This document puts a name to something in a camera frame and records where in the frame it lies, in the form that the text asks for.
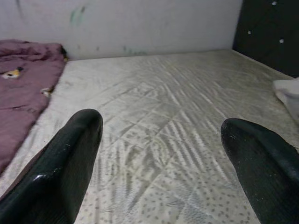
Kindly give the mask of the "white quilted mattress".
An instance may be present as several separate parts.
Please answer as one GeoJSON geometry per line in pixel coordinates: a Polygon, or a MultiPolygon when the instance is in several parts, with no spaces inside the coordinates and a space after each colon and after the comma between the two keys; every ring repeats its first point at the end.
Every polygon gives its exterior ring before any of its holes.
{"type": "Polygon", "coordinates": [[[260,224],[220,129],[241,118],[299,148],[299,126],[273,92],[287,79],[232,50],[70,61],[0,195],[75,112],[93,108],[103,137],[75,224],[260,224]]]}

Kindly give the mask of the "white pillow with tree print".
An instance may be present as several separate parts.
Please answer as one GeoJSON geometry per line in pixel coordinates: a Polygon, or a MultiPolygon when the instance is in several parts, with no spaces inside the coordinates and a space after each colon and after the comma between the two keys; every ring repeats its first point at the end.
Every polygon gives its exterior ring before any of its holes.
{"type": "Polygon", "coordinates": [[[292,80],[275,80],[273,90],[291,117],[299,124],[299,77],[292,80]]]}

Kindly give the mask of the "purple cartoon print blanket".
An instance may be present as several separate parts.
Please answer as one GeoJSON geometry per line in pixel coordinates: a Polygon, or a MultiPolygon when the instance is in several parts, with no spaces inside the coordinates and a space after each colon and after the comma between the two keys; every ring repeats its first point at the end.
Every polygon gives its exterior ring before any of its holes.
{"type": "Polygon", "coordinates": [[[66,61],[59,43],[0,40],[0,176],[48,106],[66,61]]]}

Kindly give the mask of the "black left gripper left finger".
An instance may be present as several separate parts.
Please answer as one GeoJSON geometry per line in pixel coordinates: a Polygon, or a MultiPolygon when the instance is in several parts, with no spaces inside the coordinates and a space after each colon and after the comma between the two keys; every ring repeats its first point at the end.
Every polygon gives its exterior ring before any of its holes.
{"type": "Polygon", "coordinates": [[[0,224],[74,224],[102,130],[97,110],[73,114],[0,197],[0,224]]]}

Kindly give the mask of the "black tufted headboard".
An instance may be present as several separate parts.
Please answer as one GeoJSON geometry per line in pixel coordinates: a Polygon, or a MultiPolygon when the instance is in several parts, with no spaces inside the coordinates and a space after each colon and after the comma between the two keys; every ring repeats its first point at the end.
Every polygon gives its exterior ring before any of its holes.
{"type": "Polygon", "coordinates": [[[233,50],[299,77],[299,0],[243,0],[233,50]]]}

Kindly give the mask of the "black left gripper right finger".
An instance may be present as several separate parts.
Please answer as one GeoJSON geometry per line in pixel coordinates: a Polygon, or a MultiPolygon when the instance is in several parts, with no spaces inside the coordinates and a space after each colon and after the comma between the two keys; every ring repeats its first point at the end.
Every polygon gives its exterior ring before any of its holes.
{"type": "Polygon", "coordinates": [[[299,224],[299,153],[280,135],[237,118],[221,125],[221,142],[261,224],[299,224]]]}

